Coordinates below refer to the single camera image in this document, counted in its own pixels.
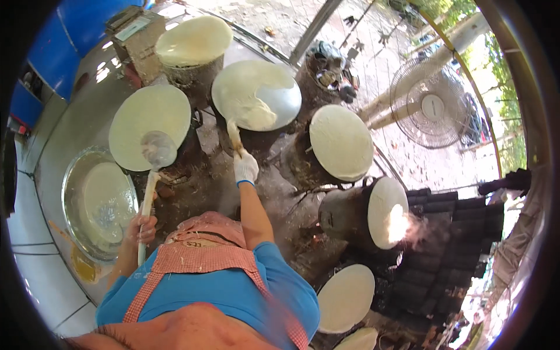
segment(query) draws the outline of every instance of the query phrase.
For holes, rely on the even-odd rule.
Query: concrete floor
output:
[[[67,108],[61,108],[56,103],[51,108],[47,105],[41,120],[41,124],[48,125],[52,133],[48,130],[43,132],[47,134],[46,145],[40,157],[36,155],[39,158],[35,169],[36,186],[46,220],[51,220],[61,228],[66,227],[60,193],[68,164],[86,147],[97,145],[108,148],[113,116],[121,103],[134,92],[125,78],[119,79],[119,62],[113,60],[116,54],[112,46],[103,49],[106,43],[107,40],[100,43],[82,60],[76,77],[87,72],[90,79],[79,91],[74,92]],[[260,59],[260,56],[234,41],[226,51],[225,65],[243,59]],[[154,83],[167,82],[160,77]],[[205,211],[213,210],[230,217],[236,215],[239,191],[235,186],[233,159],[218,146],[215,118],[205,113],[204,124],[197,133],[203,151],[208,154],[209,164],[205,169],[193,173],[188,181],[173,186],[173,197],[159,199],[155,203],[156,216],[160,220],[156,242],[162,241],[179,222]],[[142,198],[142,176],[139,178],[137,192]],[[307,196],[297,210],[292,210],[301,197],[294,196],[295,188],[273,166],[261,168],[256,188],[269,214],[277,243],[288,257],[291,253],[290,239],[300,227],[306,227],[316,220],[320,202],[318,195]],[[56,230],[49,229],[68,264],[70,244]],[[152,244],[148,252],[153,251],[155,246]],[[99,304],[106,291],[106,278],[97,284],[81,285],[89,298]]]

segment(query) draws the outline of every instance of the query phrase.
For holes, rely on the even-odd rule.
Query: person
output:
[[[135,216],[76,349],[306,349],[319,325],[315,291],[282,258],[256,193],[259,168],[234,156],[241,222],[206,212],[182,222],[141,266],[157,219]]]

